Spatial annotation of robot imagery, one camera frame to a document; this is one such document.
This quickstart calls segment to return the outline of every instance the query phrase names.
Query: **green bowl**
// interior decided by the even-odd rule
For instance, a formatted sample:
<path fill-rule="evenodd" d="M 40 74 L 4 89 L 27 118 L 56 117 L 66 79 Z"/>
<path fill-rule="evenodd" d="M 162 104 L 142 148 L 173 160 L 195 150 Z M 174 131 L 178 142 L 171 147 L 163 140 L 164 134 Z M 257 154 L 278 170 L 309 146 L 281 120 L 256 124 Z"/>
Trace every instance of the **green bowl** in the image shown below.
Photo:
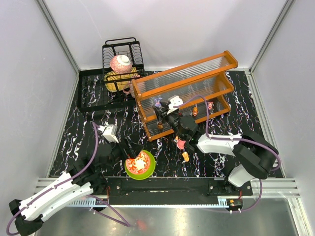
<path fill-rule="evenodd" d="M 145 173 L 142 173 L 142 174 L 139 174 L 139 175 L 131 173 L 127 169 L 127 165 L 126 165 L 126 161 L 125 161 L 125 170 L 126 170 L 127 174 L 131 178 L 136 179 L 136 180 L 143 180 L 143 179 L 146 179 L 146 178 L 150 177 L 153 174 L 154 169 L 156 168 L 156 161 L 155 161 L 153 155 L 151 153 L 149 153 L 148 151 L 146 151 L 146 150 L 142 150 L 142 151 L 145 152 L 150 158 L 150 166 L 149 166 L 148 170 Z"/>

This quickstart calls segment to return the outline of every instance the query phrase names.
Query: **black marble surface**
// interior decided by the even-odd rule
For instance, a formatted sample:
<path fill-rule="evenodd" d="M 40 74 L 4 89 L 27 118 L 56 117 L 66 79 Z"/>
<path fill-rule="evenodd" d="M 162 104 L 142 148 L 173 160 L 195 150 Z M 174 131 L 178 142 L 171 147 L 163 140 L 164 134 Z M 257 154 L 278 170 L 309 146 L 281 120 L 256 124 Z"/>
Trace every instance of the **black marble surface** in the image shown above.
<path fill-rule="evenodd" d="M 231 112 L 210 120 L 209 133 L 237 134 L 254 130 L 263 136 L 252 94 L 243 71 L 229 71 L 227 77 L 235 91 L 226 96 Z M 95 135 L 92 123 L 87 121 L 77 108 L 75 94 L 68 119 L 63 132 L 57 157 L 50 171 L 51 177 L 58 177 L 79 158 L 91 156 L 95 146 Z M 118 126 L 118 138 L 130 136 L 141 143 L 145 150 L 151 152 L 156 160 L 153 177 L 224 177 L 239 163 L 234 157 L 222 154 L 203 154 L 198 152 L 185 162 L 181 153 L 172 142 L 174 134 L 149 142 L 136 107 L 106 111 L 101 119 L 95 120 L 98 125 L 114 124 Z M 99 143 L 107 141 L 100 136 Z M 114 166 L 102 170 L 104 176 L 127 176 L 124 164 L 120 160 Z M 282 177 L 281 171 L 270 173 L 271 177 Z"/>

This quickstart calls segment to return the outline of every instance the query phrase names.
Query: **black wire rack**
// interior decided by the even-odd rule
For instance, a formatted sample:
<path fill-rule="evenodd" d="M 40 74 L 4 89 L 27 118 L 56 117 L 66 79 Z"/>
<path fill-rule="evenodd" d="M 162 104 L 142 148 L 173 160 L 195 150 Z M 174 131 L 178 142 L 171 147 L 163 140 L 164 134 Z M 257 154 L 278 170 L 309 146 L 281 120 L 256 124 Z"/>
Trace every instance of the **black wire rack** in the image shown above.
<path fill-rule="evenodd" d="M 80 71 L 78 84 L 78 109 L 83 113 L 104 111 L 127 106 L 134 106 L 135 100 L 131 94 L 119 91 L 118 86 L 126 81 L 131 81 L 136 75 L 144 76 L 144 64 L 140 48 L 140 42 L 136 38 L 121 38 L 107 40 L 102 47 L 103 67 L 101 69 Z M 111 59 L 116 55 L 126 55 L 136 72 L 116 74 L 116 80 L 110 80 L 111 76 L 104 80 L 104 76 L 112 71 Z M 106 85 L 115 86 L 116 92 L 111 92 Z"/>

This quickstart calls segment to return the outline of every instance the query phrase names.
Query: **gray wall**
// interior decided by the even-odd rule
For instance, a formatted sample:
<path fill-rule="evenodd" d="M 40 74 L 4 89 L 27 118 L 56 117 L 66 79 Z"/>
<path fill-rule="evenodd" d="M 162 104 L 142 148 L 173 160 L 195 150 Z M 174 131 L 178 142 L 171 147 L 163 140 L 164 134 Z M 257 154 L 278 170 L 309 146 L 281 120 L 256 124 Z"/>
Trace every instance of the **gray wall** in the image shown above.
<path fill-rule="evenodd" d="M 75 74 L 34 0 L 0 1 L 0 235 L 47 174 Z"/>
<path fill-rule="evenodd" d="M 293 5 L 254 72 L 288 177 L 315 230 L 315 1 Z"/>
<path fill-rule="evenodd" d="M 45 2 L 81 69 L 102 67 L 105 40 L 134 36 L 146 69 L 156 70 L 224 50 L 249 67 L 285 0 Z"/>

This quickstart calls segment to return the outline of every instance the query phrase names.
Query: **purple cable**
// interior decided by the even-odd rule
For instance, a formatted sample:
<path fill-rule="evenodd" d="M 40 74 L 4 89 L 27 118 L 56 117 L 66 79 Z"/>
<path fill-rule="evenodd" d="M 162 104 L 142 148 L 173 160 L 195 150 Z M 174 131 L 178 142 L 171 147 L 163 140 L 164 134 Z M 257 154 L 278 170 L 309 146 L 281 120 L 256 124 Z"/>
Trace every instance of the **purple cable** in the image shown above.
<path fill-rule="evenodd" d="M 193 100 L 194 100 L 195 98 L 197 98 L 197 97 L 201 97 L 201 98 L 203 99 L 203 101 L 205 102 L 206 108 L 207 108 L 207 106 L 208 106 L 207 100 L 206 100 L 206 98 L 205 98 L 204 96 L 202 96 L 202 95 L 196 95 L 196 96 L 192 97 L 190 100 L 188 100 L 187 102 L 185 102 L 184 104 L 182 104 L 182 105 L 180 105 L 180 106 L 175 106 L 174 108 L 180 108 L 180 107 L 182 107 L 182 106 L 184 106 L 184 105 L 190 103 L 191 101 L 193 101 Z M 205 128 L 206 136 L 207 136 L 209 139 L 215 139 L 215 140 L 231 140 L 230 138 L 210 137 L 210 135 L 209 135 L 209 133 L 208 133 L 208 129 L 209 129 L 209 111 L 208 111 L 208 109 L 206 109 L 206 113 L 207 113 L 206 128 Z M 255 142 L 255 141 L 252 141 L 252 140 L 248 140 L 248 139 L 234 138 L 234 140 L 243 141 L 243 142 L 246 142 L 246 143 L 250 143 L 250 144 L 259 146 L 259 147 L 261 147 L 261 148 L 264 148 L 264 149 L 266 149 L 267 151 L 271 152 L 271 153 L 276 157 L 276 159 L 278 160 L 278 165 L 277 165 L 275 168 L 273 168 L 272 171 L 275 171 L 275 170 L 277 170 L 277 169 L 280 168 L 280 166 L 281 166 L 281 159 L 280 159 L 280 157 L 279 157 L 271 148 L 269 148 L 269 147 L 267 147 L 267 146 L 265 146 L 265 145 L 263 145 L 263 144 L 260 144 L 260 143 L 258 143 L 258 142 Z M 242 212 L 246 212 L 246 211 L 248 211 L 248 210 L 251 210 L 251 209 L 254 208 L 254 207 L 258 204 L 258 202 L 260 201 L 261 195 L 262 195 L 262 182 L 261 182 L 261 180 L 259 180 L 259 183 L 260 183 L 260 193 L 259 193 L 259 196 L 258 196 L 258 198 L 257 198 L 257 201 L 256 201 L 250 208 L 245 209 L 245 210 L 243 210 Z M 216 211 L 216 210 L 211 210 L 211 211 L 213 211 L 213 212 L 227 212 L 227 211 Z"/>
<path fill-rule="evenodd" d="M 201 97 L 203 99 L 203 101 L 205 102 L 205 105 L 206 107 L 208 106 L 207 104 L 207 100 L 204 96 L 202 95 L 196 95 L 194 97 L 192 97 L 190 100 L 188 100 L 187 102 L 185 102 L 184 104 L 180 105 L 180 106 L 175 106 L 174 108 L 180 108 L 188 103 L 190 103 L 191 101 L 193 101 L 195 98 L 197 97 Z M 206 128 L 205 128 L 205 132 L 206 132 L 206 136 L 209 138 L 209 139 L 215 139 L 215 140 L 230 140 L 230 138 L 218 138 L 218 137 L 210 137 L 209 133 L 208 133 L 208 129 L 209 129 L 209 111 L 208 109 L 206 109 L 206 113 L 207 113 L 207 120 L 206 120 Z M 267 147 L 266 145 L 263 145 L 263 144 L 260 144 L 260 143 L 257 143 L 255 141 L 252 141 L 252 140 L 248 140 L 248 139 L 242 139 L 242 138 L 234 138 L 234 140 L 237 140 L 237 141 L 243 141 L 243 142 L 246 142 L 246 143 L 249 143 L 249 144 L 253 144 L 253 145 L 256 145 L 256 146 L 259 146 L 261 148 L 264 148 L 266 149 L 267 151 L 271 152 L 275 157 L 276 159 L 278 160 L 278 165 L 272 169 L 272 171 L 275 171 L 277 169 L 280 168 L 281 166 L 281 159 L 280 157 L 269 147 Z"/>
<path fill-rule="evenodd" d="M 116 210 L 115 210 L 111 205 L 109 205 L 106 201 L 104 201 L 104 200 L 102 200 L 101 198 L 98 198 L 97 196 L 94 196 L 94 195 L 87 195 L 87 197 L 95 198 L 95 199 L 101 201 L 102 203 L 104 203 L 105 205 L 107 205 L 107 206 L 108 206 L 109 208 L 111 208 L 112 211 L 115 212 L 124 222 L 122 222 L 122 221 L 120 221 L 120 220 L 116 220 L 115 218 L 110 217 L 110 216 L 108 216 L 108 215 L 105 215 L 105 214 L 103 214 L 103 213 L 101 213 L 101 212 L 98 212 L 98 211 L 96 211 L 96 210 L 94 211 L 95 213 L 97 213 L 97 214 L 99 214 L 99 215 L 101 215 L 101 216 L 104 216 L 104 217 L 106 217 L 106 218 L 108 218 L 108 219 L 111 219 L 111 220 L 113 220 L 113 221 L 115 221 L 115 222 L 117 222 L 117 223 L 119 223 L 119 224 L 122 224 L 123 226 L 130 227 L 130 224 L 128 223 L 128 221 L 126 221 L 126 219 L 123 218 L 123 216 L 120 215 L 120 213 L 119 213 L 118 211 L 116 211 Z"/>
<path fill-rule="evenodd" d="M 93 160 L 94 160 L 94 158 L 95 158 L 95 156 L 96 156 L 97 147 L 98 147 L 98 133 L 97 133 L 97 127 L 99 127 L 99 126 L 98 126 L 97 124 L 95 124 L 94 122 L 92 122 L 92 125 L 93 125 L 94 132 L 95 132 L 95 148 L 94 148 L 94 152 L 93 152 L 93 155 L 92 155 L 91 159 L 89 160 L 88 164 L 87 164 L 81 171 L 79 171 L 77 174 L 75 174 L 75 175 L 72 176 L 71 178 L 66 179 L 65 181 L 62 181 L 62 182 L 56 184 L 56 185 L 54 186 L 55 188 L 57 188 L 58 186 L 60 186 L 60 185 L 62 185 L 62 184 L 64 184 L 64 183 L 66 183 L 66 182 L 68 182 L 68 181 L 70 181 L 70 180 L 76 178 L 77 176 L 79 176 L 80 174 L 82 174 L 82 173 L 92 164 L 92 162 L 93 162 Z M 30 205 L 31 205 L 32 203 L 34 203 L 37 199 L 39 199 L 40 197 L 44 196 L 46 193 L 50 192 L 50 191 L 53 190 L 53 189 L 54 189 L 54 188 L 49 188 L 49 189 L 47 189 L 46 191 L 42 192 L 42 193 L 39 194 L 37 197 L 35 197 L 33 200 L 31 200 L 31 201 L 27 204 L 27 206 L 30 206 Z M 130 224 L 129 224 L 115 209 L 113 209 L 111 206 L 109 206 L 109 207 L 110 207 L 116 214 L 118 214 L 118 215 L 130 226 Z M 6 226 L 6 234 L 7 234 L 7 235 L 9 235 L 9 236 L 14 236 L 14 235 L 18 235 L 18 234 L 19 234 L 18 232 L 17 232 L 17 233 L 11 233 L 11 232 L 10 232 L 10 226 L 11 226 L 12 222 L 14 221 L 14 219 L 15 219 L 23 210 L 25 210 L 25 209 L 26 209 L 26 207 L 20 209 L 20 210 L 10 219 L 8 225 Z M 106 216 L 106 215 L 104 215 L 104 216 L 107 217 L 107 218 L 109 218 L 109 219 L 115 220 L 114 218 L 112 218 L 112 217 L 110 217 L 110 216 Z"/>
<path fill-rule="evenodd" d="M 250 206 L 249 208 L 244 209 L 244 210 L 241 210 L 240 212 L 239 212 L 239 211 L 232 211 L 232 214 L 250 211 L 251 209 L 253 209 L 253 208 L 259 203 L 259 201 L 260 201 L 260 199 L 261 199 L 261 195 L 262 195 L 262 182 L 261 182 L 260 179 L 259 179 L 259 183 L 260 183 L 260 192 L 259 192 L 257 201 L 256 201 L 252 206 Z M 207 209 L 207 210 L 208 210 L 208 211 L 211 211 L 211 212 L 217 212 L 217 213 L 230 213 L 230 211 L 226 211 L 226 210 L 225 210 L 225 211 L 212 210 L 212 209 Z"/>

